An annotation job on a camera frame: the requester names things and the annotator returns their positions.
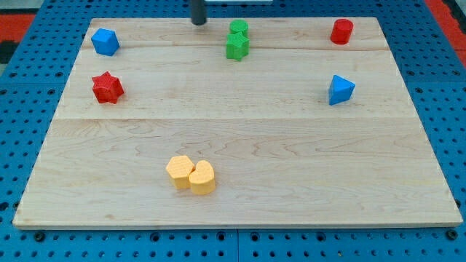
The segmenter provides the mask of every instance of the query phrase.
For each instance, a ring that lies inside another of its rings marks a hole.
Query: red cylinder block
[[[330,40],[335,44],[346,44],[351,37],[353,24],[348,19],[338,19],[333,24]]]

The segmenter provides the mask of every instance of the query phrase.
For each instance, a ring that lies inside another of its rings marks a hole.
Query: yellow block
[[[189,174],[194,170],[194,163],[188,156],[174,156],[168,162],[166,168],[170,176],[170,182],[176,189],[189,188]]]
[[[189,176],[191,191],[194,194],[209,194],[216,189],[213,168],[209,162],[201,160],[196,164],[196,170]]]

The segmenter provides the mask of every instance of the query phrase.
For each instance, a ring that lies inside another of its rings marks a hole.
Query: toy block
[[[119,44],[115,31],[99,28],[91,38],[98,54],[112,56],[118,50]]]
[[[328,88],[328,104],[330,106],[349,100],[355,83],[352,83],[340,76],[334,75],[330,88]]]
[[[346,44],[351,37],[353,24],[348,19],[338,19],[333,24],[330,40],[335,44]]]
[[[93,77],[92,81],[94,82],[92,91],[99,103],[110,102],[115,104],[120,95],[125,93],[119,79],[112,76],[108,71],[101,76]]]
[[[248,37],[248,22],[244,20],[233,20],[230,23],[230,33],[241,32],[244,37]]]
[[[170,182],[176,189],[185,189],[190,187],[188,177],[194,171],[194,163],[188,156],[172,157],[165,169],[170,176]]]
[[[213,168],[209,162],[201,160],[196,164],[196,170],[189,176],[191,191],[194,194],[204,195],[216,189]]]
[[[226,58],[241,61],[249,54],[249,39],[241,32],[230,33],[226,37]]]

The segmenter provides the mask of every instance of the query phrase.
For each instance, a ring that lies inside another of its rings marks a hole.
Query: red object
[[[21,42],[36,15],[0,15],[0,42]]]
[[[459,28],[458,21],[451,16],[450,8],[439,0],[425,0],[425,4],[429,7],[446,38],[450,41],[463,66],[466,67],[466,35]]]
[[[348,19],[338,19],[333,24],[330,40],[335,44],[346,44],[351,37],[352,22]]]
[[[109,72],[105,72],[102,76],[95,76],[92,78],[94,82],[94,95],[99,103],[117,103],[120,95],[123,95],[122,84],[119,79],[112,76]]]

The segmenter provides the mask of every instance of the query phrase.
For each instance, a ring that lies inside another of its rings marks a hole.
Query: wooden board
[[[457,206],[375,18],[251,18],[250,54],[225,58],[232,19],[91,22],[17,210],[20,229],[456,226]],[[115,56],[95,54],[98,28]],[[98,104],[92,76],[125,94]],[[356,83],[328,105],[334,74]],[[217,189],[177,191],[165,165],[208,160]]]

